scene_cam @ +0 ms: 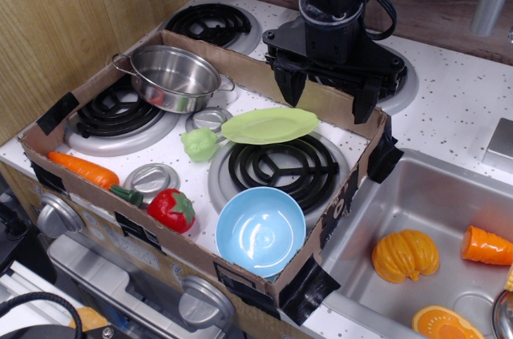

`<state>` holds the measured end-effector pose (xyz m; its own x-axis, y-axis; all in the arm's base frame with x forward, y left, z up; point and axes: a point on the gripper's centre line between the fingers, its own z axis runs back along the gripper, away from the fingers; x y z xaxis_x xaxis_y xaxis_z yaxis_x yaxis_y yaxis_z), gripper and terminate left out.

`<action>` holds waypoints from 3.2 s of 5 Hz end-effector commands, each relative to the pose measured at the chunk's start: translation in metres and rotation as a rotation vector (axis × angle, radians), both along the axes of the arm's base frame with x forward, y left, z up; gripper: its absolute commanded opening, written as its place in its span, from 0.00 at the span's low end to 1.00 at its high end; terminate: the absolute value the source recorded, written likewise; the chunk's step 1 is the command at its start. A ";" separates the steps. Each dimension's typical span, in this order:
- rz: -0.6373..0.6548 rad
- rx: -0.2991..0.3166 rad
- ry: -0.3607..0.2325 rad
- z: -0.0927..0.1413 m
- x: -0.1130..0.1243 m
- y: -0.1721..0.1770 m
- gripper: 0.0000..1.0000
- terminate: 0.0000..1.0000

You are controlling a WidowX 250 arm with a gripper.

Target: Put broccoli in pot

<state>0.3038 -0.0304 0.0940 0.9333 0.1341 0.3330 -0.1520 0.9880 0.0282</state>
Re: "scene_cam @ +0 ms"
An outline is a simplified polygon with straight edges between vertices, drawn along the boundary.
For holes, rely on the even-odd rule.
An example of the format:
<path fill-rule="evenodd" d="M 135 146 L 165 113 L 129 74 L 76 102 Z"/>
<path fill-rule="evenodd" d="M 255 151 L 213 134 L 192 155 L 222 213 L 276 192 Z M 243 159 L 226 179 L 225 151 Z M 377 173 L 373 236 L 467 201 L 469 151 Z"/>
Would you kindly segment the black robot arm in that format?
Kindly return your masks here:
<path fill-rule="evenodd" d="M 353 96 L 353 119 L 366 123 L 378 100 L 396 93 L 407 75 L 403 59 L 378 45 L 394 32 L 390 0 L 376 0 L 392 22 L 381 33 L 365 24 L 369 0 L 299 0 L 298 18 L 263 34 L 266 61 L 285 102 L 295 107 L 307 79 Z"/>

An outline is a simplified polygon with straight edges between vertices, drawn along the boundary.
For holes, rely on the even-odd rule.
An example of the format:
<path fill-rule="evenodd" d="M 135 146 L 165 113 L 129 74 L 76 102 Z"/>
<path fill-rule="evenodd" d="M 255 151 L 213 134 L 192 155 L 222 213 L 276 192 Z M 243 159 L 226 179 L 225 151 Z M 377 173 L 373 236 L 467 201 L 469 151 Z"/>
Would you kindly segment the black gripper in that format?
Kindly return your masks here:
<path fill-rule="evenodd" d="M 299 17 L 265 31 L 262 40 L 281 95 L 292 107 L 312 79 L 354 96 L 354 123 L 363 124 L 378 99 L 395 95 L 406 81 L 405 61 L 378 45 L 359 22 L 328 27 Z"/>

